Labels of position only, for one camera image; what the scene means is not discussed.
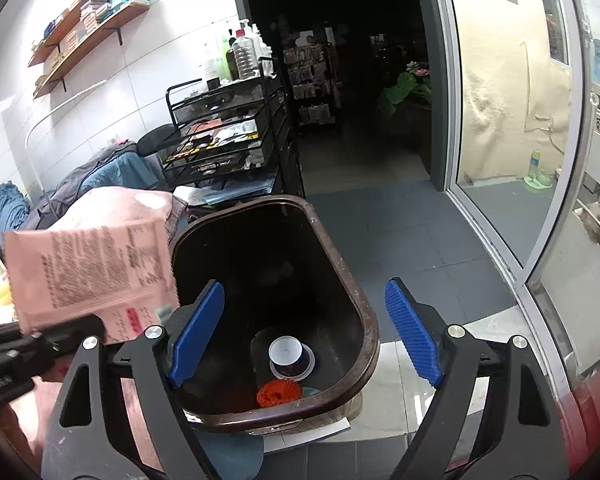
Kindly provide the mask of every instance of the brown trash bin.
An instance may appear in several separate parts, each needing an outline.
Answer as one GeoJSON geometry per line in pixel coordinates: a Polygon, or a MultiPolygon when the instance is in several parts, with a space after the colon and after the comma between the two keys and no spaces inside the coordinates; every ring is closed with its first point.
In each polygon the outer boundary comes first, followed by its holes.
{"type": "Polygon", "coordinates": [[[200,429],[292,428],[345,404],[371,377],[376,315],[307,201],[269,196],[210,214],[171,251],[180,304],[193,303],[210,279],[226,296],[196,373],[178,390],[200,429]],[[319,393],[260,408],[256,394],[274,378],[268,347],[281,335],[314,352],[314,371],[301,386],[319,393]]]}

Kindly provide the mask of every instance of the orange yarn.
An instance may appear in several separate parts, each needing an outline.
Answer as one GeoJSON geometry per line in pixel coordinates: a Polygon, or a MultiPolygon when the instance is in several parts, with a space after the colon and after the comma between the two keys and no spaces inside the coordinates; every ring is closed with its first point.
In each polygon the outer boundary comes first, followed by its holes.
{"type": "Polygon", "coordinates": [[[290,379],[273,379],[261,387],[256,400],[261,408],[285,404],[302,397],[300,384],[290,379]]]}

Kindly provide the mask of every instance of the metal screw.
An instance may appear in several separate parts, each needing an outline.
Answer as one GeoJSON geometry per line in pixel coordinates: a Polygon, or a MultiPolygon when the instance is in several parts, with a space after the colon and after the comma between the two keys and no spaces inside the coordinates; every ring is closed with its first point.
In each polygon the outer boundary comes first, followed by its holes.
{"type": "Polygon", "coordinates": [[[162,335],[162,327],[160,325],[151,325],[144,331],[144,336],[147,339],[158,339],[162,335]]]}
{"type": "Polygon", "coordinates": [[[460,325],[451,325],[446,331],[449,332],[451,337],[456,338],[464,337],[464,334],[466,334],[466,331],[460,325]]]}
{"type": "Polygon", "coordinates": [[[521,335],[515,335],[513,336],[513,345],[517,346],[518,348],[526,348],[528,342],[526,341],[526,338],[522,337],[521,335]]]}
{"type": "Polygon", "coordinates": [[[91,350],[92,348],[95,348],[97,344],[98,338],[94,335],[90,335],[82,342],[82,348],[85,350],[91,350]]]}

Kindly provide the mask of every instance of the shelf bracket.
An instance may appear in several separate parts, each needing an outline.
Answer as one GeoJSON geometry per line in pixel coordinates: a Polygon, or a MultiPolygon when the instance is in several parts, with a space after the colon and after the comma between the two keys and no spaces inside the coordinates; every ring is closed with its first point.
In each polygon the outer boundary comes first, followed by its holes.
{"type": "Polygon", "coordinates": [[[66,84],[64,83],[64,77],[61,77],[60,79],[54,79],[53,81],[50,81],[50,83],[55,83],[56,81],[62,81],[62,88],[64,88],[64,91],[66,92],[66,84]]]}
{"type": "Polygon", "coordinates": [[[122,32],[119,27],[104,27],[104,30],[115,30],[118,33],[118,43],[122,46],[122,32]]]}
{"type": "Polygon", "coordinates": [[[47,46],[56,47],[58,49],[58,54],[60,54],[60,43],[49,43],[47,46]]]}

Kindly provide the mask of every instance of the blue gripper pad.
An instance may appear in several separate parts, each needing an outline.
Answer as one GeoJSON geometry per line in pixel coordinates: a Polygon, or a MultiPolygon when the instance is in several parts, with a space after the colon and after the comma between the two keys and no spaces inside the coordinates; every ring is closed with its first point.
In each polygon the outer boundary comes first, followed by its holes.
{"type": "Polygon", "coordinates": [[[183,381],[193,376],[223,310],[224,288],[215,282],[173,345],[168,378],[174,388],[179,388],[183,381]]]}
{"type": "Polygon", "coordinates": [[[434,388],[443,378],[433,338],[395,280],[384,289],[384,304],[420,377],[434,388]]]}

